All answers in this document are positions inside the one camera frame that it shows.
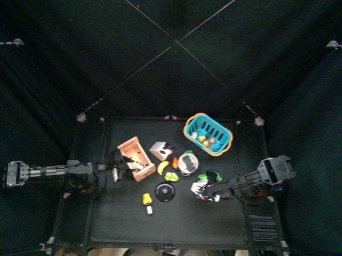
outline orange toy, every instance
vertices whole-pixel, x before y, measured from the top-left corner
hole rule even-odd
[[[172,159],[172,167],[173,167],[175,170],[177,170],[179,164],[177,164],[177,158],[176,157],[173,157],[173,159]]]

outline black curtain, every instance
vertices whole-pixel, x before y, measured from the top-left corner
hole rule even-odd
[[[292,158],[296,178],[280,200],[298,255],[342,255],[342,52],[331,49],[267,122],[272,155]]]
[[[0,46],[0,163],[65,163],[74,116],[104,96],[86,114],[252,118],[244,101],[298,170],[280,202],[287,242],[340,254],[340,53],[324,45],[342,2],[128,2],[0,2],[0,40],[25,43]],[[0,249],[45,241],[58,192],[1,192]]]
[[[4,33],[1,41],[17,38]],[[65,164],[74,116],[34,63],[20,47],[0,46],[0,163]],[[50,236],[60,183],[26,184],[0,191],[0,254],[38,254],[38,244]]]

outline black table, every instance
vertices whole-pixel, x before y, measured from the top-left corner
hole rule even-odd
[[[252,214],[256,211],[262,214],[266,211],[278,220],[276,204],[264,203],[263,206],[248,208],[235,197],[219,203],[204,202],[191,192],[197,174],[207,169],[217,170],[223,180],[227,180],[236,174],[253,171],[260,160],[267,157],[263,130],[255,126],[253,120],[216,121],[233,134],[232,146],[219,157],[209,156],[184,137],[185,119],[105,118],[104,122],[88,120],[80,124],[70,159],[97,162],[105,159],[117,145],[137,136],[156,166],[160,160],[148,149],[155,142],[161,141],[176,147],[173,153],[177,156],[185,150],[192,150],[199,160],[199,169],[189,177],[180,176],[173,184],[175,198],[167,203],[159,202],[153,196],[155,187],[163,181],[157,173],[140,182],[131,177],[113,182],[111,172],[101,173],[101,192],[95,200],[88,202],[78,197],[61,199],[53,231],[58,246],[233,250],[252,246],[244,213]],[[153,196],[152,216],[141,204],[145,192]]]

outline plastic basket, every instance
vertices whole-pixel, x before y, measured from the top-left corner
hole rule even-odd
[[[188,118],[184,129],[185,137],[211,155],[220,156],[231,147],[232,134],[231,131],[223,127],[215,120],[212,120],[204,113],[197,113]],[[192,134],[205,136],[205,140],[213,138],[215,143],[208,146],[199,142],[197,137]]]

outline wooden block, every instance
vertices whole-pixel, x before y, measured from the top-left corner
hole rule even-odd
[[[132,160],[131,163],[127,163],[129,169],[139,169],[132,173],[136,181],[143,180],[156,171],[155,164],[149,161],[137,137],[125,141],[117,146],[117,149],[120,150],[121,155]]]

